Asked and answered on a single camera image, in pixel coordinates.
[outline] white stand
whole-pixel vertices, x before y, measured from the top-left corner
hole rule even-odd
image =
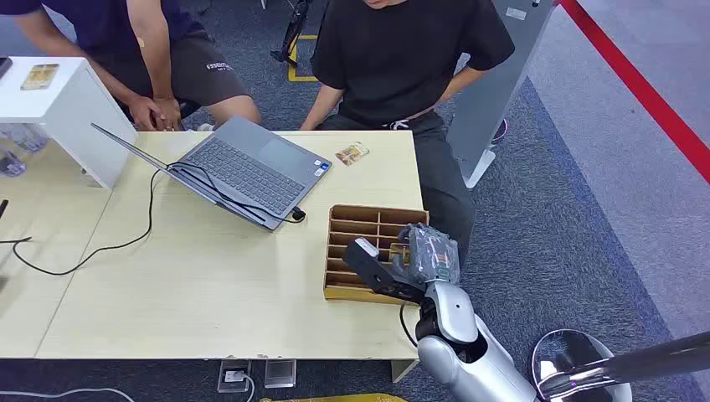
[[[91,122],[133,143],[136,130],[81,57],[11,57],[0,78],[0,123],[26,123],[53,138],[101,186],[113,188],[128,151]],[[49,88],[20,90],[36,64],[59,64]]]
[[[496,158],[496,154],[490,149],[486,149],[481,156],[481,160],[478,161],[476,168],[473,169],[473,173],[470,176],[464,174],[464,183],[467,188],[474,188],[478,181],[483,177],[483,173],[488,170],[488,167],[493,163],[493,159]]]

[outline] transparent container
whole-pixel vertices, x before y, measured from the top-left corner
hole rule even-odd
[[[17,155],[0,145],[0,174],[9,178],[15,178],[24,173],[25,169],[27,169],[27,167]]]
[[[0,137],[6,137],[29,153],[38,153],[47,145],[47,137],[36,128],[26,124],[0,125]]]

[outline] table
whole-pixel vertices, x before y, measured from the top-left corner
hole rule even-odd
[[[54,142],[23,159],[28,165],[23,176],[0,176],[0,198],[10,199],[0,219],[0,239],[31,235],[36,241],[19,246],[30,261],[49,269],[74,266],[111,193],[87,187],[79,164]],[[0,245],[0,356],[36,354],[70,280],[31,270],[10,245]]]
[[[136,144],[171,161],[207,134],[142,133]],[[283,224],[269,233],[161,177],[147,240],[97,255],[69,278],[68,286],[55,284],[65,288],[58,306],[24,303],[43,305],[48,312],[56,308],[51,322],[43,321],[46,333],[40,342],[34,340],[34,356],[387,359],[393,361],[394,380],[406,374],[417,356],[399,325],[399,308],[326,301],[322,281],[331,206],[422,209],[411,132],[280,134],[335,161],[300,204],[308,213],[306,222]],[[372,152],[345,167],[334,154],[355,141]],[[95,227],[70,224],[77,240],[79,233],[90,239],[88,246],[83,239],[84,253],[119,244],[145,229],[152,172],[147,163],[131,157],[100,217],[84,218]],[[16,264],[0,260],[0,272],[8,262]],[[414,328],[416,309],[405,312]],[[0,317],[0,332],[6,326]]]

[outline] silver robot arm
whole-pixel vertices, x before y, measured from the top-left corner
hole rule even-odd
[[[385,267],[364,238],[352,241],[342,259],[377,293],[419,304],[419,361],[457,401],[537,401],[535,388],[474,313],[466,292],[449,281],[450,268],[458,269],[456,243],[422,224],[408,230],[400,238],[409,242],[409,265],[396,255]]]
[[[535,388],[515,369],[510,354],[474,313],[463,290],[433,281],[425,297],[435,309],[428,312],[423,303],[417,338],[430,331],[428,320],[436,322],[439,333],[419,338],[417,352],[422,367],[436,382],[459,402],[539,401]]]

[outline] black cable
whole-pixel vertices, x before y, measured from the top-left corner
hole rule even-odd
[[[266,209],[263,209],[263,208],[258,207],[258,206],[256,206],[256,205],[249,205],[249,204],[241,203],[241,202],[239,202],[239,201],[235,201],[235,200],[233,200],[230,196],[228,196],[227,194],[224,194],[224,193],[222,193],[221,191],[219,191],[219,189],[217,188],[217,186],[214,184],[214,181],[212,180],[212,178],[207,174],[207,172],[206,172],[203,168],[201,168],[201,167],[199,167],[199,166],[192,165],[192,164],[190,164],[190,163],[185,163],[185,162],[175,162],[175,163],[171,163],[170,165],[168,165],[168,167],[171,167],[171,166],[177,165],[177,164],[185,165],[185,166],[189,166],[189,167],[191,167],[191,168],[197,168],[197,169],[201,170],[201,171],[204,173],[204,175],[205,175],[205,177],[207,178],[207,180],[209,180],[210,187],[211,187],[212,190],[214,190],[215,192],[217,192],[217,194],[219,194],[219,196],[222,197],[225,201],[229,201],[230,203],[235,204],[235,205],[238,205],[238,206],[240,206],[240,207],[243,208],[243,209],[257,209],[257,210],[259,210],[259,211],[264,212],[265,214],[268,214],[269,216],[271,216],[271,217],[274,218],[274,219],[278,219],[278,220],[280,220],[280,221],[282,221],[282,222],[288,222],[288,223],[291,223],[291,224],[299,224],[300,222],[303,222],[303,219],[304,219],[305,216],[306,216],[306,214],[303,213],[303,211],[301,211],[300,209],[298,209],[298,208],[296,207],[296,208],[294,208],[293,210],[294,210],[294,212],[299,213],[299,216],[302,216],[301,219],[299,219],[299,220],[283,219],[283,218],[279,218],[279,217],[273,215],[272,213],[270,213],[270,212],[267,211]],[[154,199],[154,188],[153,188],[153,184],[155,183],[155,177],[157,176],[158,173],[160,173],[160,171],[159,171],[159,170],[156,170],[156,171],[154,172],[154,174],[151,176],[151,183],[150,183],[150,185],[151,185],[151,188],[150,188],[150,190],[151,190],[151,192],[150,192],[151,196],[150,196],[150,200],[148,201],[148,227],[147,227],[145,233],[141,234],[139,237],[136,237],[135,239],[133,239],[133,240],[131,240],[131,241],[128,241],[128,242],[126,242],[126,243],[124,243],[124,244],[122,244],[122,245],[112,245],[112,246],[101,247],[100,249],[96,249],[96,250],[94,250],[91,254],[89,254],[89,256],[87,256],[86,258],[84,258],[77,266],[75,266],[74,268],[71,268],[71,269],[68,270],[68,271],[64,271],[64,272],[52,272],[52,271],[43,270],[42,268],[39,268],[38,266],[36,266],[36,265],[30,263],[29,261],[25,260],[25,259],[18,253],[18,245],[20,245],[20,244],[22,244],[22,243],[27,243],[27,242],[29,242],[29,241],[32,239],[31,236],[30,236],[30,237],[25,237],[25,238],[19,239],[19,240],[2,240],[2,241],[0,241],[0,245],[13,245],[13,254],[15,254],[15,257],[17,257],[18,260],[22,261],[26,266],[28,266],[28,267],[30,267],[30,268],[36,270],[36,271],[42,272],[42,273],[47,274],[47,275],[52,275],[52,276],[64,276],[64,275],[68,275],[68,274],[70,274],[70,273],[72,273],[72,272],[78,270],[79,268],[81,268],[81,266],[83,266],[83,265],[86,263],[86,261],[90,260],[91,257],[93,257],[94,255],[100,253],[101,251],[117,250],[117,249],[122,249],[122,248],[124,248],[124,247],[128,247],[129,245],[133,245],[134,243],[136,243],[136,242],[138,242],[138,241],[140,241],[140,240],[145,239],[146,236],[148,236],[148,235],[151,233],[151,230],[152,230],[152,228],[153,228],[153,215],[152,215],[152,211],[153,211],[153,199]]]
[[[219,195],[219,197],[221,197],[224,201],[228,201],[228,202],[230,202],[230,203],[232,203],[232,204],[234,204],[234,205],[237,205],[237,206],[241,207],[242,209],[249,209],[249,210],[255,209],[255,210],[257,210],[257,211],[260,211],[260,212],[263,212],[264,214],[269,215],[269,216],[270,216],[271,218],[273,218],[273,219],[280,220],[281,222],[288,222],[289,224],[299,224],[299,223],[303,222],[303,219],[306,218],[306,215],[305,215],[305,214],[303,214],[303,218],[297,219],[297,220],[290,220],[290,219],[286,219],[286,218],[279,218],[278,216],[272,214],[272,213],[269,212],[268,210],[263,209],[263,208],[261,208],[261,207],[258,207],[258,206],[256,206],[256,205],[245,204],[245,203],[241,203],[241,202],[239,202],[239,201],[236,201],[236,200],[232,199],[229,195],[227,195],[227,194],[225,194],[225,193],[222,193],[222,192],[219,190],[219,188],[217,188],[217,185],[214,184],[214,181],[213,181],[212,178],[209,176],[209,174],[207,173],[207,171],[204,170],[202,167],[197,166],[197,165],[193,165],[192,163],[185,163],[185,162],[173,162],[173,163],[170,163],[170,164],[167,165],[167,166],[168,166],[168,167],[171,167],[171,166],[175,166],[175,165],[183,165],[183,166],[187,166],[187,167],[190,167],[190,168],[199,169],[199,170],[204,174],[204,177],[206,177],[207,180],[209,180],[209,185],[208,185],[207,187],[211,188],[214,192],[216,192],[216,193]],[[301,210],[298,209],[298,208],[293,208],[293,210],[294,210],[294,211],[301,211]]]
[[[212,2],[213,2],[213,0],[209,0],[209,5],[208,5],[207,7],[205,7],[205,8],[203,8],[203,9],[199,10],[199,11],[198,11],[198,15],[199,15],[199,16],[203,16],[203,15],[207,12],[207,10],[209,10],[210,8],[212,8]]]
[[[83,264],[86,263],[86,261],[90,260],[91,257],[93,257],[94,255],[100,253],[101,251],[116,250],[116,249],[122,249],[122,248],[124,248],[124,247],[128,247],[129,245],[132,245],[132,244],[136,243],[137,241],[143,240],[146,236],[148,236],[148,234],[151,233],[151,230],[152,230],[152,227],[153,227],[153,214],[152,214],[152,211],[153,211],[153,191],[154,191],[154,190],[153,190],[153,184],[154,184],[154,182],[155,182],[155,177],[157,176],[158,173],[160,173],[160,171],[159,171],[159,170],[156,170],[156,172],[154,172],[154,174],[153,174],[152,177],[151,177],[151,199],[150,199],[150,201],[148,202],[148,229],[146,229],[146,232],[143,233],[143,234],[141,234],[139,237],[136,237],[135,239],[133,239],[133,240],[127,242],[127,243],[124,243],[124,244],[122,244],[122,245],[112,245],[112,246],[109,246],[109,247],[101,247],[100,249],[96,249],[96,250],[94,250],[91,254],[89,254],[88,257],[84,258],[77,266],[75,266],[74,268],[72,268],[72,269],[70,269],[70,270],[68,270],[68,271],[65,271],[65,272],[46,271],[46,270],[43,270],[42,268],[39,268],[39,267],[36,266],[36,265],[33,265],[33,264],[29,263],[27,260],[25,260],[25,259],[18,253],[18,245],[21,244],[21,243],[26,243],[26,242],[30,241],[30,240],[32,239],[32,237],[26,237],[26,238],[20,239],[20,240],[4,240],[4,241],[0,241],[0,244],[11,244],[11,243],[12,243],[12,244],[13,244],[13,254],[15,254],[16,257],[18,257],[18,260],[21,260],[26,266],[28,266],[28,267],[30,267],[30,268],[32,268],[32,269],[34,269],[34,270],[37,270],[37,271],[39,271],[39,272],[42,272],[42,273],[47,274],[47,275],[52,275],[52,276],[64,276],[64,275],[68,275],[68,274],[70,274],[70,273],[72,273],[72,272],[78,270]]]
[[[404,330],[404,333],[407,335],[407,338],[409,338],[409,341],[414,345],[414,347],[417,347],[417,341],[412,338],[411,335],[409,335],[409,330],[407,329],[407,324],[404,323],[404,305],[407,304],[406,301],[402,303],[402,306],[399,306],[399,322],[402,324],[402,329]]]

